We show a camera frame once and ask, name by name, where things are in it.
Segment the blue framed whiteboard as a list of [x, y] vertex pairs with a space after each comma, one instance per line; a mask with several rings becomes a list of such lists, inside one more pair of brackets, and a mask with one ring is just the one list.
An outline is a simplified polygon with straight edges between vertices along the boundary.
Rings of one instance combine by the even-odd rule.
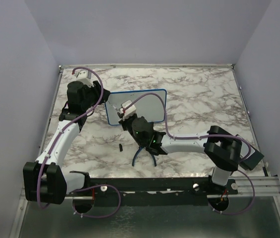
[[[132, 102], [146, 93], [155, 93], [162, 98], [166, 103], [167, 91], [166, 89], [150, 89], [150, 90], [133, 90], [133, 91], [120, 91], [111, 92], [107, 102], [105, 103], [108, 124], [111, 126], [119, 125], [119, 117], [111, 104], [117, 108], [121, 108], [121, 104], [131, 100]], [[143, 116], [148, 122], [163, 122], [165, 120], [164, 110], [160, 100], [154, 95], [148, 95], [135, 103], [136, 113], [138, 117]]]

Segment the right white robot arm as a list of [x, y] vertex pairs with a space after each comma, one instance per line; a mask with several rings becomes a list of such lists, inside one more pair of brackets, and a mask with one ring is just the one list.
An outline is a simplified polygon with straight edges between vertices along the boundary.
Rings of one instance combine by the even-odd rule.
[[251, 171], [264, 157], [241, 136], [233, 136], [219, 126], [211, 126], [201, 134], [172, 136], [154, 130], [152, 122], [137, 115], [120, 119], [119, 124], [130, 133], [139, 149], [145, 149], [152, 157], [177, 152], [206, 154], [215, 164], [209, 181], [209, 189], [215, 194], [226, 189], [230, 175], [239, 167]]

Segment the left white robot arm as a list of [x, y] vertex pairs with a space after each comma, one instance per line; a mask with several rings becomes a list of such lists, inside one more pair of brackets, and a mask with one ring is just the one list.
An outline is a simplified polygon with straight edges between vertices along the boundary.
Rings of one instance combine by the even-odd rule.
[[28, 201], [61, 204], [70, 192], [83, 196], [91, 184], [85, 180], [86, 172], [62, 173], [61, 167], [72, 142], [82, 130], [87, 114], [108, 100], [110, 92], [98, 81], [86, 84], [73, 81], [67, 86], [67, 102], [59, 115], [54, 136], [34, 162], [23, 167], [25, 197]]

